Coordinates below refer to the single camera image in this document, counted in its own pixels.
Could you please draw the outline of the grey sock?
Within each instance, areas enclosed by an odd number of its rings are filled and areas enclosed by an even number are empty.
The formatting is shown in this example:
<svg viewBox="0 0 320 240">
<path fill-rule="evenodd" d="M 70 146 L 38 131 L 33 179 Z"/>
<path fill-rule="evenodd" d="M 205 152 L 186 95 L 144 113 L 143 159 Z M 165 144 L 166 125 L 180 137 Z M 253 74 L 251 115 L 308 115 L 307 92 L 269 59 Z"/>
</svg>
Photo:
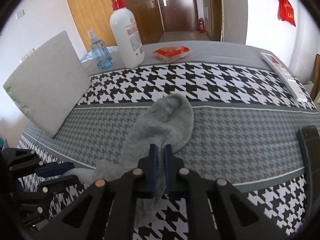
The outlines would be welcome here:
<svg viewBox="0 0 320 240">
<path fill-rule="evenodd" d="M 182 149 L 191 138 L 193 127 L 194 113 L 190 102 L 184 95 L 172 93 L 157 100 L 138 117 L 123 143 L 118 164 L 106 159 L 97 161 L 95 178 L 112 181 L 134 169 L 139 159 L 148 155 L 150 145 L 157 146 L 156 193 L 151 199 L 137 200 L 135 227 L 151 223 L 160 210 L 166 189 L 164 147 L 171 145 L 173 152 Z"/>
</svg>

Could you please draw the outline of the white foam box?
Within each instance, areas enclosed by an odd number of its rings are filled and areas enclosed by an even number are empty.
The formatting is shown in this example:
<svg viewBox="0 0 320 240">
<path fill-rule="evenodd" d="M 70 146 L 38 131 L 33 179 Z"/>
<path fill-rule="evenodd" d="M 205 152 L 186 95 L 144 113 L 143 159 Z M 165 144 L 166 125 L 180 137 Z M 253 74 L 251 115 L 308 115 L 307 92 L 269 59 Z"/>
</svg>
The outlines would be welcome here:
<svg viewBox="0 0 320 240">
<path fill-rule="evenodd" d="M 91 86 L 66 31 L 24 60 L 3 88 L 18 109 L 53 138 Z"/>
</svg>

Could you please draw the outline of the houndstooth table cloth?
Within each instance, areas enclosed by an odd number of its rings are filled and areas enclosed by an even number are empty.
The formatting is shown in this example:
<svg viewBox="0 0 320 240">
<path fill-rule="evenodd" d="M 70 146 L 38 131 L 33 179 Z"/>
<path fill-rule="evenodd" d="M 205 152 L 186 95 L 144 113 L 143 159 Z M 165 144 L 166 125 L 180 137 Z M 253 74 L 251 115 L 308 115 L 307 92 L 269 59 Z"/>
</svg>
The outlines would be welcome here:
<svg viewBox="0 0 320 240">
<path fill-rule="evenodd" d="M 94 168 L 117 163 L 125 137 L 156 100 L 184 95 L 194 129 L 177 156 L 201 177 L 224 177 L 277 226 L 292 235 L 306 212 L 306 175 L 296 137 L 319 126 L 312 100 L 295 102 L 254 47 L 187 42 L 191 53 L 170 64 L 148 55 L 141 67 L 119 62 L 107 72 L 89 70 L 92 85 L 56 137 L 27 124 L 18 146 L 45 161 Z"/>
</svg>

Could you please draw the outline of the dark green smartphone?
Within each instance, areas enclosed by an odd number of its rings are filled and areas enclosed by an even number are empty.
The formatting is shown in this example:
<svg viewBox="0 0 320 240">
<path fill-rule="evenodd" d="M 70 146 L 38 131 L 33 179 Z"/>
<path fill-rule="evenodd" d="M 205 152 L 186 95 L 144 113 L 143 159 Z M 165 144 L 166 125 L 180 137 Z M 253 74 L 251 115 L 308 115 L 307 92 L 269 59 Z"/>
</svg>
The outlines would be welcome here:
<svg viewBox="0 0 320 240">
<path fill-rule="evenodd" d="M 319 198 L 319 133 L 316 126 L 302 127 L 297 139 L 303 158 L 307 183 L 306 217 L 310 217 Z"/>
</svg>

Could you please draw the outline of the small blue spray bottle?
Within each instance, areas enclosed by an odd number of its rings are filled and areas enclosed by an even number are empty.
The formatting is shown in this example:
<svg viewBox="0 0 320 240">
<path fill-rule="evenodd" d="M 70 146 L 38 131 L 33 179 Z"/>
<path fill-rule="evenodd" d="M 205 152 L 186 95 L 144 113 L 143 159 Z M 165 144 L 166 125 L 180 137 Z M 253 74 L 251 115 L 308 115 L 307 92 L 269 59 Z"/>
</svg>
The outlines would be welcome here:
<svg viewBox="0 0 320 240">
<path fill-rule="evenodd" d="M 100 71 L 110 68 L 113 65 L 111 55 L 104 42 L 97 38 L 94 30 L 87 31 L 91 41 L 90 49 Z"/>
</svg>

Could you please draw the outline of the white remote control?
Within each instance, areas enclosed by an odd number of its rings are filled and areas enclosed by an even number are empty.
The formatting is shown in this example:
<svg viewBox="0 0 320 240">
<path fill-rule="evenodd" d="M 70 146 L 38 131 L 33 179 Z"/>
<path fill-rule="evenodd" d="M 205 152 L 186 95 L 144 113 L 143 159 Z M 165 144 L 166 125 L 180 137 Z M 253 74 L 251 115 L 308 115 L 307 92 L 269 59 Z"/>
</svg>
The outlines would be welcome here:
<svg viewBox="0 0 320 240">
<path fill-rule="evenodd" d="M 308 102 L 308 98 L 289 71 L 271 54 L 261 53 L 263 60 L 279 76 L 296 102 Z"/>
</svg>

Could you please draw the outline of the white red pump bottle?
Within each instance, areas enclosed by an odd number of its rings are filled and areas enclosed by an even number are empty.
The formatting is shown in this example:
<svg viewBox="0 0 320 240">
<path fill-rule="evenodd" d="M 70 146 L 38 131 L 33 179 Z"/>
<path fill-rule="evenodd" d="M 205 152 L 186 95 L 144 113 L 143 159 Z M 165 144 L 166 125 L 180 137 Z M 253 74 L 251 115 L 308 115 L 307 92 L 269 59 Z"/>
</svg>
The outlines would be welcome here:
<svg viewBox="0 0 320 240">
<path fill-rule="evenodd" d="M 125 68 L 135 69 L 140 66 L 145 53 L 134 14 L 127 9 L 123 0 L 111 0 L 113 13 L 110 27 L 117 43 Z"/>
</svg>

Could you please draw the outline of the wooden boards leaning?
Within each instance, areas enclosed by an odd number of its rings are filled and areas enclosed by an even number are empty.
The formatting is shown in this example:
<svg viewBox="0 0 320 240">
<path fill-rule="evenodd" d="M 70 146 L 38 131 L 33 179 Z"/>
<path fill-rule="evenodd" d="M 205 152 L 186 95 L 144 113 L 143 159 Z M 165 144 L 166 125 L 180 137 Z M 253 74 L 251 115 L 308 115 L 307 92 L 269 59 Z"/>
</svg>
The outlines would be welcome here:
<svg viewBox="0 0 320 240">
<path fill-rule="evenodd" d="M 311 81 L 313 83 L 313 88 L 311 91 L 312 100 L 316 99 L 317 94 L 319 93 L 319 74 L 320 74 L 320 55 L 316 55 L 315 66 L 311 75 Z"/>
</svg>

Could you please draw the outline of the wooden wardrobe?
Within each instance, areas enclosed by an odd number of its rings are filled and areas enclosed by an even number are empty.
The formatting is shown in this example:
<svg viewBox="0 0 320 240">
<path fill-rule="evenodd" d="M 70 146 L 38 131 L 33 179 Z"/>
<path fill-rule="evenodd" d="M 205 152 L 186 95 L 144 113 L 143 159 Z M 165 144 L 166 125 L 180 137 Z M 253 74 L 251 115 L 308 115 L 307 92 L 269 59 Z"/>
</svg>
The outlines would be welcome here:
<svg viewBox="0 0 320 240">
<path fill-rule="evenodd" d="M 123 1 L 135 16 L 142 44 L 157 43 L 164 34 L 158 0 Z M 91 29 L 107 46 L 116 45 L 110 27 L 112 0 L 67 0 L 67 3 L 87 51 L 91 44 L 87 32 Z"/>
</svg>

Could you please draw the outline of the red snack packet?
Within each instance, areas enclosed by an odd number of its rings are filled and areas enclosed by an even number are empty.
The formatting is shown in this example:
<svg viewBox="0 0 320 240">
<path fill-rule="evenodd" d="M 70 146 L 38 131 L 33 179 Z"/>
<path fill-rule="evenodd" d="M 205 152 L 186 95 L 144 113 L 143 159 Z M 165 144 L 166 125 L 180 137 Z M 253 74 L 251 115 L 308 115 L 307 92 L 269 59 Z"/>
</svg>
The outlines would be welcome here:
<svg viewBox="0 0 320 240">
<path fill-rule="evenodd" d="M 185 46 L 163 47 L 153 52 L 153 56 L 162 62 L 174 62 L 188 55 L 190 49 Z"/>
</svg>

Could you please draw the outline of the red fire extinguisher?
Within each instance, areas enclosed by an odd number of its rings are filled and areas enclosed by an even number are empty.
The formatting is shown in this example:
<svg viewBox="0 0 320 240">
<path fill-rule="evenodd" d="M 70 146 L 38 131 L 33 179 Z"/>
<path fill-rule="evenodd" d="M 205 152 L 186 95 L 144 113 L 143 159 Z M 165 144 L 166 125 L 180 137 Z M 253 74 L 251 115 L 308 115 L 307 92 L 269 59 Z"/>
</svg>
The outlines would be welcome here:
<svg viewBox="0 0 320 240">
<path fill-rule="evenodd" d="M 204 18 L 200 18 L 199 19 L 199 32 L 202 33 L 202 34 L 204 34 L 206 32 Z"/>
</svg>

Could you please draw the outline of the dark brown entrance door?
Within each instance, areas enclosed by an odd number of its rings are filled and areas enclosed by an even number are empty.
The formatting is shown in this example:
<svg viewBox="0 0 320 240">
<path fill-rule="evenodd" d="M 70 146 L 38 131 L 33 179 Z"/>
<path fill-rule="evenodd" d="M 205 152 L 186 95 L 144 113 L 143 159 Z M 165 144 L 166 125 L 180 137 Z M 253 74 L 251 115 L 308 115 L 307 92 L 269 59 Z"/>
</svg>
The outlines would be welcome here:
<svg viewBox="0 0 320 240">
<path fill-rule="evenodd" d="M 164 31 L 197 31 L 198 12 L 196 0 L 158 0 Z"/>
</svg>

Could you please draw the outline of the white wall socket pair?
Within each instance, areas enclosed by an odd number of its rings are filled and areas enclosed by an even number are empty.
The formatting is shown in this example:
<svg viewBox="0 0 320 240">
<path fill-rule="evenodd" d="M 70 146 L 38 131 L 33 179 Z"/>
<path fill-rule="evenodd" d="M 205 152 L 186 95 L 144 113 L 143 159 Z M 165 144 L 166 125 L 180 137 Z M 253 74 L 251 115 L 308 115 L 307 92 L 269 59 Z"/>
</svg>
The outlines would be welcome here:
<svg viewBox="0 0 320 240">
<path fill-rule="evenodd" d="M 35 51 L 35 49 L 31 49 L 29 52 L 27 52 L 26 54 L 24 54 L 21 58 L 20 58 L 20 62 L 23 62 L 26 58 L 28 58 L 33 52 Z"/>
</svg>

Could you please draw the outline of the white wall switch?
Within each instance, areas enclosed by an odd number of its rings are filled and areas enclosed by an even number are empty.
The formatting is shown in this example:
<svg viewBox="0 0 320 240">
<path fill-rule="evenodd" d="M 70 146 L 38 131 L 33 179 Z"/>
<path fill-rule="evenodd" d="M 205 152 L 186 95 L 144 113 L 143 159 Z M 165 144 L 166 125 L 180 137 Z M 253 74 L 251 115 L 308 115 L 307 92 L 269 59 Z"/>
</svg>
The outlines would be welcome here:
<svg viewBox="0 0 320 240">
<path fill-rule="evenodd" d="M 22 9 L 22 10 L 16 12 L 16 19 L 18 20 L 18 19 L 22 18 L 24 15 L 25 15 L 25 12 Z"/>
</svg>

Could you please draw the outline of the side door frame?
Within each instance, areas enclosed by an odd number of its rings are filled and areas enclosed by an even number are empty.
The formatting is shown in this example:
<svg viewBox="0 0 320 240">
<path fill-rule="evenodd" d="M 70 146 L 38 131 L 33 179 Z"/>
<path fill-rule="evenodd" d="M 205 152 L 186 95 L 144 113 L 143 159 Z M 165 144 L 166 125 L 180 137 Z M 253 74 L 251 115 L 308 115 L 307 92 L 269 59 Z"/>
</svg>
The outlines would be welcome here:
<svg viewBox="0 0 320 240">
<path fill-rule="evenodd" d="M 210 0 L 211 38 L 222 42 L 223 38 L 223 0 Z"/>
</svg>

